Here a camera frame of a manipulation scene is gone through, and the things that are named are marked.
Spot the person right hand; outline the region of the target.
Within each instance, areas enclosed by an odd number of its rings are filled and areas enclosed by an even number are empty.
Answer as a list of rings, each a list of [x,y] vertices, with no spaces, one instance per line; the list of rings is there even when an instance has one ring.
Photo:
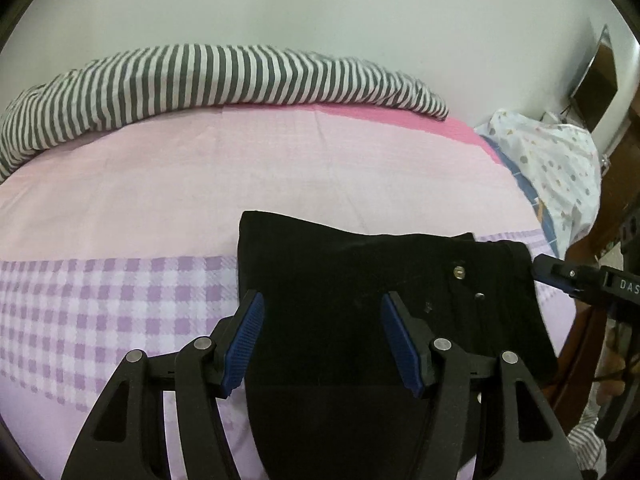
[[[606,333],[598,373],[599,376],[613,374],[614,377],[599,382],[597,399],[600,405],[610,402],[613,398],[616,398],[616,396],[621,396],[626,389],[625,382],[620,379],[622,377],[622,371],[626,367],[626,361],[625,358],[616,351],[617,341],[616,329],[610,327]]]

